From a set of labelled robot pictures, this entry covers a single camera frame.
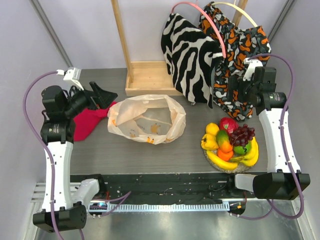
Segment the fake red dragon fruit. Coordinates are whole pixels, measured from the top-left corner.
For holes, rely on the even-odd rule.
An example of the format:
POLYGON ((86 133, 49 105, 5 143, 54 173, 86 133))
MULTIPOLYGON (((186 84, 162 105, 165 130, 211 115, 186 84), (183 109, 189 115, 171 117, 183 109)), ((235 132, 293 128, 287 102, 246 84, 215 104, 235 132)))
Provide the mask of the fake red dragon fruit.
POLYGON ((223 117, 219 121, 219 129, 226 131, 229 136, 231 136, 238 127, 238 123, 230 117, 223 117))

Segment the fake yellow bell pepper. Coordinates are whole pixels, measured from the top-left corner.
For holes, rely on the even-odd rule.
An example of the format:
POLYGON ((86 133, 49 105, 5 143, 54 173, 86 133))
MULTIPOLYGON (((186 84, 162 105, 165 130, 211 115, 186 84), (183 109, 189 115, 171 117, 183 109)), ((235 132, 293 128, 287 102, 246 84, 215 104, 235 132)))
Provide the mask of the fake yellow bell pepper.
POLYGON ((216 136, 209 133, 206 133, 202 137, 200 146, 203 150, 206 151, 214 151, 219 148, 219 145, 216 141, 216 136))

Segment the banana print plastic bag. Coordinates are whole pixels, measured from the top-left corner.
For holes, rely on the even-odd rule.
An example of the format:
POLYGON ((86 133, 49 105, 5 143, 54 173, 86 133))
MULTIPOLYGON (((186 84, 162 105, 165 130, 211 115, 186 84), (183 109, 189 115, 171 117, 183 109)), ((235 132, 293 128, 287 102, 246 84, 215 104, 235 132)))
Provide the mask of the banana print plastic bag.
POLYGON ((183 135, 186 115, 182 105, 168 95, 139 95, 110 107, 107 129, 136 142, 167 144, 183 135))

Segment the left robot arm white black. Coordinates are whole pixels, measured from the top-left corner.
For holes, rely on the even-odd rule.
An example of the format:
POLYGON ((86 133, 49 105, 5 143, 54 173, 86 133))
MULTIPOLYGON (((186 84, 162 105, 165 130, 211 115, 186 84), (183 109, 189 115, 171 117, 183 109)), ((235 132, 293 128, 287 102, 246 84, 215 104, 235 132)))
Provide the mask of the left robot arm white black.
POLYGON ((76 123, 74 118, 85 109, 105 110, 117 98, 117 93, 103 90, 94 81, 91 90, 75 86, 70 93, 52 85, 41 93, 44 122, 40 142, 46 155, 45 196, 39 213, 33 215, 33 224, 49 233, 82 230, 87 222, 90 201, 102 199, 107 192, 101 174, 88 175, 71 192, 70 165, 74 146, 76 123))

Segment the fake green apple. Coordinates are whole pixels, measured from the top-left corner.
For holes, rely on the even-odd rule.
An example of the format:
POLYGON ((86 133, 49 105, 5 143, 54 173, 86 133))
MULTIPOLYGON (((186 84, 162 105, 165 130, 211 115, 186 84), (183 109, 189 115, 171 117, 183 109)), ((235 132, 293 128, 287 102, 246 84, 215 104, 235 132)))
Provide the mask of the fake green apple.
POLYGON ((245 155, 252 149, 252 143, 249 141, 245 146, 239 145, 233 147, 233 152, 238 155, 245 155))

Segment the fake purple grapes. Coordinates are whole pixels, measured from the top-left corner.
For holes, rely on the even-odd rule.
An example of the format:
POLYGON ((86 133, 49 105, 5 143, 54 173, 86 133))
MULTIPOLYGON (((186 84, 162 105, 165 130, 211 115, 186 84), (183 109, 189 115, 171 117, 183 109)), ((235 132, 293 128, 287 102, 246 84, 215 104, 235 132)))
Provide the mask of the fake purple grapes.
POLYGON ((252 141, 255 137, 255 128, 249 127, 247 124, 239 126, 229 136, 229 142, 234 147, 244 148, 249 141, 252 141))

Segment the fake yellow lemon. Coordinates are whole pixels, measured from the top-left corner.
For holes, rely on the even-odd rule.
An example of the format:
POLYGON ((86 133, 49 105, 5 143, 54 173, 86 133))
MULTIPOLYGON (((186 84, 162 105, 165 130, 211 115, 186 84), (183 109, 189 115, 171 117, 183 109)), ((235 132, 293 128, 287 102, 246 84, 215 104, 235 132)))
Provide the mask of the fake yellow lemon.
POLYGON ((219 130, 220 130, 219 126, 213 122, 209 123, 205 128, 205 132, 213 136, 216 136, 219 130))

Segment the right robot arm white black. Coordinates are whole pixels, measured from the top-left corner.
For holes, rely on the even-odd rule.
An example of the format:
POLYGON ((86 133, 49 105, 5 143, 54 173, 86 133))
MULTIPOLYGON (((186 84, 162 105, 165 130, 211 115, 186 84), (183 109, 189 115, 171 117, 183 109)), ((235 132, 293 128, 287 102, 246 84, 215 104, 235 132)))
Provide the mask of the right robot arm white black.
POLYGON ((239 100, 253 105, 262 125, 267 149, 267 172, 260 175, 237 173, 226 184, 226 193, 233 198, 244 190, 258 199, 294 200, 311 180, 302 173, 295 157, 288 126, 286 94, 276 91, 276 69, 260 63, 249 64, 242 78, 231 80, 239 100))

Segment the fake yellow banana bunch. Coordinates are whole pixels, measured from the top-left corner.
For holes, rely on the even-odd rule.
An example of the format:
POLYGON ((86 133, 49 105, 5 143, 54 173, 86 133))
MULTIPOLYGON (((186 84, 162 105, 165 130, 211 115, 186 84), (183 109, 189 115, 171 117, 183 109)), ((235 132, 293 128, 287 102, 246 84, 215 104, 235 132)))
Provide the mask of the fake yellow banana bunch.
POLYGON ((210 150, 205 150, 204 152, 206 153, 207 159, 211 164, 225 171, 233 171, 238 167, 238 164, 236 162, 224 161, 210 150))

